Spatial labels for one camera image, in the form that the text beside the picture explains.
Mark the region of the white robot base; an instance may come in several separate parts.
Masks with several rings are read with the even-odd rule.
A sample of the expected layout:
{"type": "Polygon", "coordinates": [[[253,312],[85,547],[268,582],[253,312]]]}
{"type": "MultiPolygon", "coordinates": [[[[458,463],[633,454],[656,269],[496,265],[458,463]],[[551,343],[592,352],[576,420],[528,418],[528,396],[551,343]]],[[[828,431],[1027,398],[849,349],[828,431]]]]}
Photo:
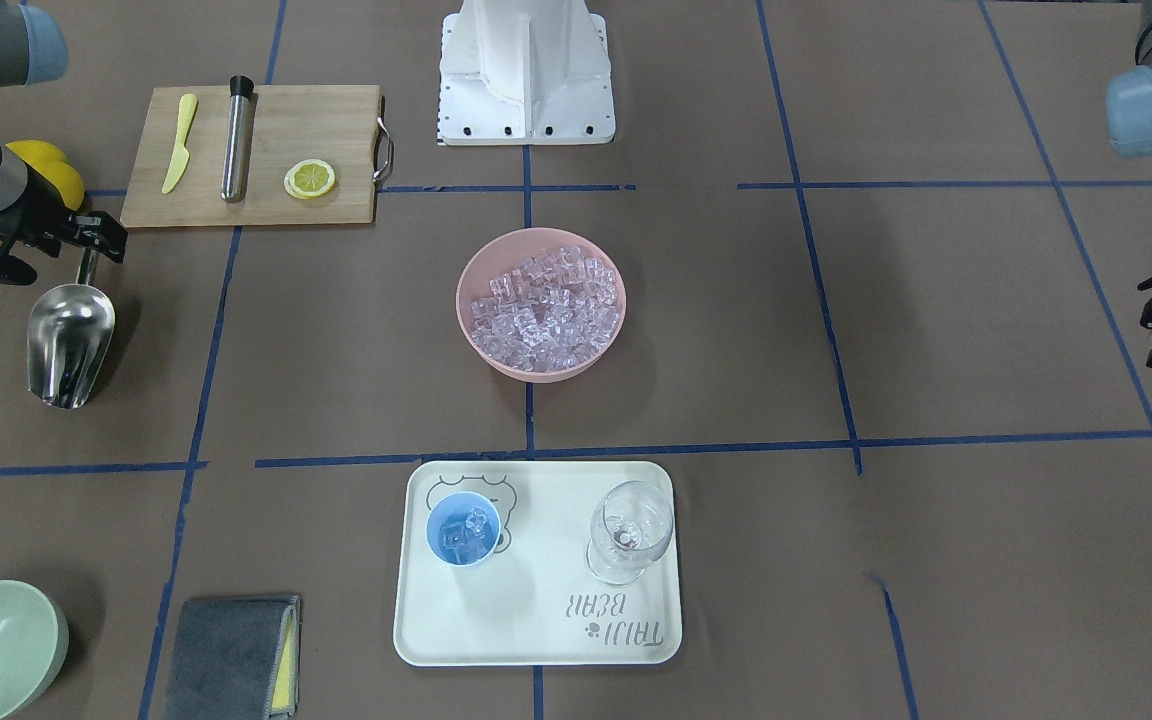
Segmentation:
{"type": "Polygon", "coordinates": [[[616,137],[607,23],[584,1],[465,1],[442,20],[439,74],[440,145],[616,137]]]}

